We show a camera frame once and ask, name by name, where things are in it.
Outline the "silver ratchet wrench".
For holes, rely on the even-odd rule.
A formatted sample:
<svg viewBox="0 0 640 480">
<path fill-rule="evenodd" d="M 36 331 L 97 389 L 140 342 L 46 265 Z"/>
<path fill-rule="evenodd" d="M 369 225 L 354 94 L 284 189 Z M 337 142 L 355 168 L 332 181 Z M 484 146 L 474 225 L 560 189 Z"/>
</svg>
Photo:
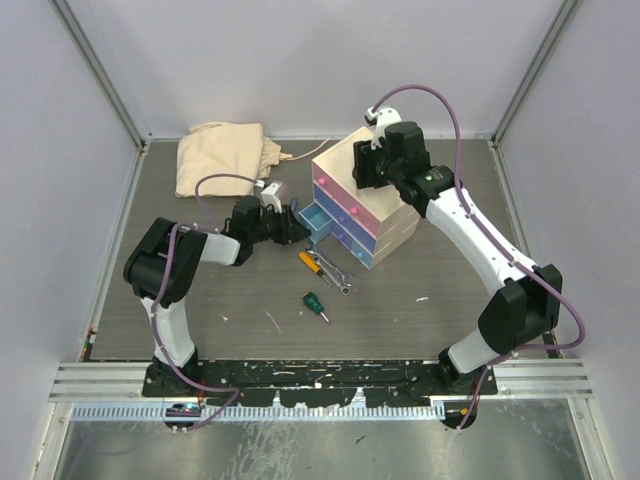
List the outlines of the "silver ratchet wrench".
<svg viewBox="0 0 640 480">
<path fill-rule="evenodd" d="M 344 296 L 348 296 L 351 293 L 351 283 L 344 283 L 338 274 L 331 270 L 329 267 L 323 265 L 319 261 L 316 261 L 319 266 L 324 270 L 332 283 L 336 286 L 336 288 L 340 291 L 340 293 Z"/>
</svg>

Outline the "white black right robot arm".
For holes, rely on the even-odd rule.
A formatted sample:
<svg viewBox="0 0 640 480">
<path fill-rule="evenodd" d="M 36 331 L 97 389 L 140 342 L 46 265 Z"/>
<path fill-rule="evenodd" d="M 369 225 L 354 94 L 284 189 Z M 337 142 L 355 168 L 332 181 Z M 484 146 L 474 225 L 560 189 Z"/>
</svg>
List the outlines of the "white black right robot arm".
<svg viewBox="0 0 640 480">
<path fill-rule="evenodd" d="M 438 357 L 444 390 L 459 394 L 474 371 L 556 327 L 562 275 L 520 254 L 472 205 L 453 171 L 432 165 L 422 130 L 414 122 L 388 126 L 381 140 L 353 145 L 352 176 L 360 189 L 392 186 L 400 199 L 444 233 L 475 269 L 490 299 L 477 327 Z"/>
</svg>

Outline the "orange handle screwdriver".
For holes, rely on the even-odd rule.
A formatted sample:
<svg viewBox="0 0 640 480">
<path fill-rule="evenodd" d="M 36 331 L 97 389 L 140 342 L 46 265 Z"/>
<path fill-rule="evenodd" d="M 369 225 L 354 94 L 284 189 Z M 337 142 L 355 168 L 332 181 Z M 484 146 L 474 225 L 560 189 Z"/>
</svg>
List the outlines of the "orange handle screwdriver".
<svg viewBox="0 0 640 480">
<path fill-rule="evenodd" d="M 327 274 L 306 251 L 301 251 L 298 254 L 298 257 L 316 276 L 323 279 L 329 286 L 332 286 L 332 281 L 329 279 Z"/>
</svg>

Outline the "pastel mini drawer chest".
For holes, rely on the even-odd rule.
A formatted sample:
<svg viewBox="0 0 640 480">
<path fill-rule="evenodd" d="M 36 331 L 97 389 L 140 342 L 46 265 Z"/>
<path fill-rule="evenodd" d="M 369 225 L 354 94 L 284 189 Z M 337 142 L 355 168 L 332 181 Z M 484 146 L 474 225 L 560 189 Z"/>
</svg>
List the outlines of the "pastel mini drawer chest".
<svg viewBox="0 0 640 480">
<path fill-rule="evenodd" d="M 420 220 L 393 187 L 356 187 L 354 144 L 372 137 L 362 127 L 311 161 L 313 201 L 331 218 L 330 234 L 368 269 L 413 236 Z"/>
</svg>

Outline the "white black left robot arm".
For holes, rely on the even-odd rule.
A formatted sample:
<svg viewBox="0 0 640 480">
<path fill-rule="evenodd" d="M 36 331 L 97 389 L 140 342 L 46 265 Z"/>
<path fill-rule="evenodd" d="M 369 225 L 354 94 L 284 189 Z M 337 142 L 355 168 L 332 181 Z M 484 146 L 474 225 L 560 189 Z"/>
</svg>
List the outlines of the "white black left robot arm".
<svg viewBox="0 0 640 480">
<path fill-rule="evenodd" d="M 189 331 L 186 299 L 199 266 L 241 266 L 257 243 L 272 241 L 288 246 L 310 236 L 311 231 L 289 205 L 265 206 L 256 196 L 238 200 L 219 232 L 157 218 L 123 271 L 124 280 L 145 309 L 154 339 L 143 395 L 227 392 L 224 387 L 204 385 L 198 351 Z"/>
</svg>

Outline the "green handle screwdriver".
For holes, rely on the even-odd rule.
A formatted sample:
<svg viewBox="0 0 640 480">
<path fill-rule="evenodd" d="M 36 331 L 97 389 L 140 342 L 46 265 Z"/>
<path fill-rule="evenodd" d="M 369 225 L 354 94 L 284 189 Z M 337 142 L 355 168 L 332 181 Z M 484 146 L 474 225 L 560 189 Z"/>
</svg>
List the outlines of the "green handle screwdriver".
<svg viewBox="0 0 640 480">
<path fill-rule="evenodd" d="M 315 315 L 321 317 L 327 324 L 331 324 L 331 321 L 325 313 L 325 308 L 321 303 L 319 297 L 313 292 L 307 292 L 302 297 L 303 304 Z"/>
</svg>

